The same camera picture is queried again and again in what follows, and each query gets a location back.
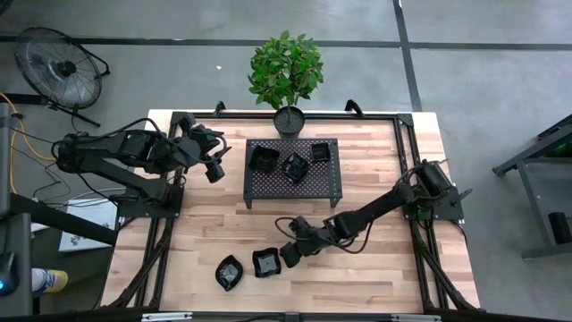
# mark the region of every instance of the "table leg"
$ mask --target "table leg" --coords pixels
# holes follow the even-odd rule
[[[330,208],[336,208],[341,198],[330,198]]]

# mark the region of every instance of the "wooden table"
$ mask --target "wooden table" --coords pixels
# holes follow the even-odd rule
[[[172,110],[151,110],[149,117],[166,131]],[[421,158],[445,158],[434,113],[413,113]],[[387,192],[400,177],[391,122],[307,121],[300,138],[338,138],[343,199],[335,209],[328,200],[257,200],[247,210],[242,199],[245,139],[277,138],[271,120],[198,120],[224,131],[232,150],[224,156],[226,176],[211,184],[203,166],[189,170],[181,216],[175,221],[164,280],[163,310],[421,312],[416,265],[407,222],[395,210],[374,223],[370,241],[358,255],[334,247],[303,258],[294,268],[256,278],[252,251],[280,248],[289,239],[273,225],[277,216],[304,216],[313,225],[335,213],[357,209]],[[407,135],[404,141],[409,153]],[[448,172],[447,165],[442,165]],[[118,237],[102,304],[113,301],[139,269],[149,221],[140,218]],[[469,302],[478,298],[467,247],[458,228],[435,222],[442,268]],[[358,248],[364,233],[352,247]],[[234,255],[245,268],[235,289],[215,281],[216,266]],[[150,297],[155,272],[147,288]],[[433,274],[427,274],[437,302]]]

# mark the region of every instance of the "yellow cable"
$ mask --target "yellow cable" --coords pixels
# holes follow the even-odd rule
[[[12,112],[13,112],[13,113],[18,113],[18,110],[16,109],[16,107],[14,106],[14,104],[12,104],[12,101],[10,101],[10,99],[9,99],[6,95],[4,95],[3,92],[0,92],[0,96],[3,97],[3,98],[6,100],[6,102],[8,102],[8,105],[10,105],[10,107],[12,108]],[[22,122],[21,120],[19,120],[19,121],[20,121],[21,131],[25,133],[25,132],[26,132],[26,128],[24,128],[24,122]],[[36,157],[39,157],[39,158],[41,158],[42,160],[46,160],[46,161],[55,161],[55,159],[52,158],[52,157],[44,157],[44,156],[40,155],[40,154],[32,147],[32,145],[29,144],[29,142],[28,142],[28,136],[26,136],[26,135],[24,135],[24,134],[22,134],[22,136],[24,137],[24,141],[26,142],[26,145],[27,145],[28,148],[36,155]]]
[[[14,146],[14,142],[16,141],[16,133],[12,134],[12,142],[10,143],[10,146],[13,147]],[[16,191],[16,186],[14,186],[14,173],[13,173],[13,159],[14,159],[14,150],[11,148],[10,149],[10,188],[12,188],[12,192],[15,194],[18,194],[18,191]]]

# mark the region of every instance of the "concrete floor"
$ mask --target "concrete floor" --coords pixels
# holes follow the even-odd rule
[[[411,41],[572,42],[572,3],[566,0],[402,0],[402,5]],[[0,17],[0,32],[32,25],[91,37],[266,39],[288,29],[320,40],[399,40],[389,0],[16,0]],[[77,122],[94,134],[145,116],[151,108],[213,109],[219,100],[229,108],[268,108],[254,106],[248,93],[252,47],[88,48],[112,68],[101,98],[86,111],[103,127],[92,131]],[[329,47],[322,53],[325,84],[302,108],[341,110],[354,98],[367,111],[411,111],[400,50]],[[474,189],[464,209],[482,307],[569,319],[572,257],[521,260],[522,250],[542,245],[540,232],[520,179],[515,174],[498,179],[491,168],[572,112],[566,94],[572,92],[572,52],[414,50],[412,55],[423,109],[437,113],[452,178],[459,187]],[[30,92],[13,63],[11,44],[0,44],[0,70],[0,90]],[[72,131],[66,115],[34,106],[20,110],[32,134],[57,140]],[[36,145],[47,153],[49,147]],[[48,179],[42,168],[17,157],[17,186],[30,196]],[[547,171],[537,173],[542,177]],[[74,176],[63,178],[72,195],[87,191]],[[92,179],[97,188],[113,186]],[[55,187],[41,197],[62,192]],[[90,284],[107,268],[101,259],[97,265],[80,263],[93,270],[94,277],[86,280]],[[83,290],[95,301],[100,287]],[[93,301],[77,307],[88,308]]]

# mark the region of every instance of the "fan stand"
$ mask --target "fan stand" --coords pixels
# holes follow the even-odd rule
[[[31,94],[12,94],[12,93],[4,93],[6,97],[8,97],[13,104],[15,105],[36,105],[36,106],[47,106],[47,108],[55,110],[55,111],[62,111],[66,114],[69,114],[73,117],[77,117],[81,121],[90,123],[96,127],[100,127],[101,124],[97,123],[96,121],[83,116],[78,113],[77,110],[67,109],[61,106],[57,106],[49,102],[45,97],[41,95],[31,95]],[[3,97],[0,97],[0,102],[5,102]]]

